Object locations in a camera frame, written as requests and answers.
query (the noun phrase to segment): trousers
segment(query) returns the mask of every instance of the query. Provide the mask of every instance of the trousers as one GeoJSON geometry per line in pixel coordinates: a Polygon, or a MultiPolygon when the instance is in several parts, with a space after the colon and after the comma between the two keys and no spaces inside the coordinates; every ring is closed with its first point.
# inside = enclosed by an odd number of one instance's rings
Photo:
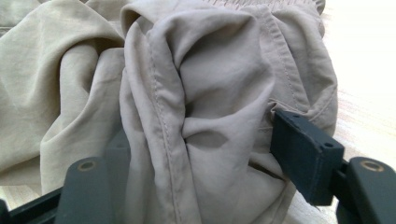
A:
{"type": "Polygon", "coordinates": [[[125,223],[281,223],[274,111],[334,131],[324,1],[2,4],[0,185],[57,189],[123,127],[125,223]]]}

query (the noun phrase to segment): black plastic part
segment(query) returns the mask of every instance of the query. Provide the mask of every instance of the black plastic part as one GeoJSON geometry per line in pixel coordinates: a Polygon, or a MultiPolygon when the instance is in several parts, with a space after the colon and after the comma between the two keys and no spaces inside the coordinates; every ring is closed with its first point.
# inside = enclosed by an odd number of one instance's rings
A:
{"type": "Polygon", "coordinates": [[[396,223],[396,174],[381,161],[357,157],[349,161],[346,180],[362,223],[396,223]]]}
{"type": "Polygon", "coordinates": [[[53,223],[56,216],[56,210],[60,199],[62,189],[48,193],[38,199],[35,199],[11,212],[8,212],[6,205],[1,201],[1,224],[19,224],[35,223],[50,224],[53,223]]]}
{"type": "Polygon", "coordinates": [[[88,158],[69,167],[55,223],[115,223],[105,160],[88,158]]]}
{"type": "Polygon", "coordinates": [[[11,224],[11,216],[9,215],[6,202],[0,199],[0,223],[11,224]]]}
{"type": "Polygon", "coordinates": [[[124,130],[113,138],[105,150],[108,181],[111,188],[111,202],[116,223],[121,223],[124,215],[126,182],[131,161],[131,148],[124,130]]]}
{"type": "Polygon", "coordinates": [[[298,114],[276,111],[274,123],[271,152],[282,171],[308,203],[330,205],[330,181],[344,147],[298,114]]]}
{"type": "Polygon", "coordinates": [[[352,197],[351,187],[347,183],[348,163],[343,161],[341,169],[335,170],[332,175],[330,189],[338,198],[337,220],[338,224],[361,224],[358,208],[352,197]]]}

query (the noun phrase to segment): wooden surface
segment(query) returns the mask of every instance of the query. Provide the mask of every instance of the wooden surface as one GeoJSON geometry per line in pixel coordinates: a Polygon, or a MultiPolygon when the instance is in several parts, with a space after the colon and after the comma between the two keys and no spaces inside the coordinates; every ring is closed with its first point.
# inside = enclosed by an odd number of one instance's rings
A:
{"type": "MultiPolygon", "coordinates": [[[[346,159],[371,157],[396,168],[396,2],[332,0],[322,19],[339,82],[334,138],[346,159]]],[[[10,208],[37,196],[36,187],[0,187],[10,208]]],[[[336,223],[335,206],[312,207],[297,194],[285,223],[336,223]]]]}

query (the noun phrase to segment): stitching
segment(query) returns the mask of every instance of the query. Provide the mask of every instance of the stitching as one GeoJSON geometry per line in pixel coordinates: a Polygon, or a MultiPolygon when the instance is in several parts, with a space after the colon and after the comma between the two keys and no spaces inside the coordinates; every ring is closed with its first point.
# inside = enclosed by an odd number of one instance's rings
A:
{"type": "Polygon", "coordinates": [[[166,155],[168,156],[168,169],[169,169],[169,173],[170,173],[171,195],[175,198],[176,210],[177,210],[176,216],[179,218],[180,223],[183,223],[182,219],[181,219],[179,206],[178,206],[177,194],[175,193],[174,187],[173,187],[173,184],[174,184],[173,183],[174,182],[173,173],[174,172],[172,172],[172,166],[171,166],[171,162],[170,162],[170,161],[172,161],[172,154],[169,151],[169,147],[170,147],[169,131],[168,131],[168,126],[166,125],[165,119],[163,118],[163,110],[162,110],[163,106],[161,105],[161,103],[159,101],[159,97],[158,97],[158,91],[157,91],[157,82],[158,81],[157,81],[157,78],[155,77],[155,73],[156,73],[157,69],[155,67],[154,59],[152,57],[152,49],[151,49],[151,45],[150,45],[149,41],[148,41],[148,51],[149,51],[149,55],[150,55],[150,63],[152,65],[151,66],[151,68],[152,68],[151,77],[153,79],[152,81],[153,81],[153,85],[154,85],[153,90],[154,90],[154,95],[155,95],[155,103],[159,109],[159,119],[160,119],[160,121],[163,122],[163,126],[165,128],[165,134],[166,134],[165,150],[166,150],[166,155]]]}
{"type": "MultiPolygon", "coordinates": [[[[273,35],[272,35],[272,33],[271,33],[270,28],[268,27],[268,24],[267,24],[266,22],[262,22],[262,24],[266,27],[268,33],[269,33],[270,36],[271,36],[272,42],[275,44],[274,37],[273,37],[273,35]]],[[[291,91],[291,97],[293,98],[294,105],[296,106],[296,109],[300,110],[300,107],[297,105],[297,100],[296,100],[296,97],[295,97],[295,95],[294,95],[294,90],[293,90],[293,88],[292,88],[292,86],[291,86],[291,81],[290,81],[289,72],[288,72],[288,70],[287,70],[287,68],[286,68],[285,62],[284,62],[284,61],[282,60],[282,58],[280,57],[279,50],[278,50],[277,48],[276,48],[276,54],[277,54],[277,57],[279,58],[279,60],[282,62],[283,71],[285,72],[286,78],[288,79],[289,89],[290,89],[290,91],[291,91]]]]}
{"type": "Polygon", "coordinates": [[[329,99],[329,101],[326,103],[326,105],[323,106],[323,108],[321,110],[319,110],[319,112],[309,121],[315,122],[315,120],[318,119],[320,117],[320,115],[322,115],[327,109],[329,109],[330,103],[332,102],[332,99],[334,98],[334,96],[336,94],[336,90],[337,90],[337,88],[334,88],[332,90],[332,97],[329,99]]]}

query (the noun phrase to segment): crumpled cloth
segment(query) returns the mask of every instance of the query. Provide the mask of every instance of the crumpled cloth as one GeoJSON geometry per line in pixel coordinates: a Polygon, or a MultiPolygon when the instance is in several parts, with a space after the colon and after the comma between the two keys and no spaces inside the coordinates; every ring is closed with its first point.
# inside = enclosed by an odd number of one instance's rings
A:
{"type": "Polygon", "coordinates": [[[0,185],[57,189],[122,126],[125,223],[282,222],[274,111],[334,131],[323,1],[33,5],[0,38],[0,185]]]}

